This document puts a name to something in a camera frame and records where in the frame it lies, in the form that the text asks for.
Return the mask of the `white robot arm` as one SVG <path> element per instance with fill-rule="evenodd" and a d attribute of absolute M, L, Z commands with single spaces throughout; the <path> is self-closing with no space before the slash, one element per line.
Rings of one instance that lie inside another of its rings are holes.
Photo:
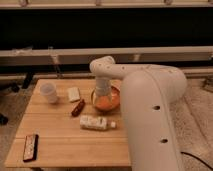
<path fill-rule="evenodd" d="M 169 105 L 187 87 L 176 67 L 117 64 L 105 56 L 90 63 L 97 93 L 109 92 L 112 78 L 121 81 L 120 110 L 127 132 L 132 171 L 184 171 Z"/>

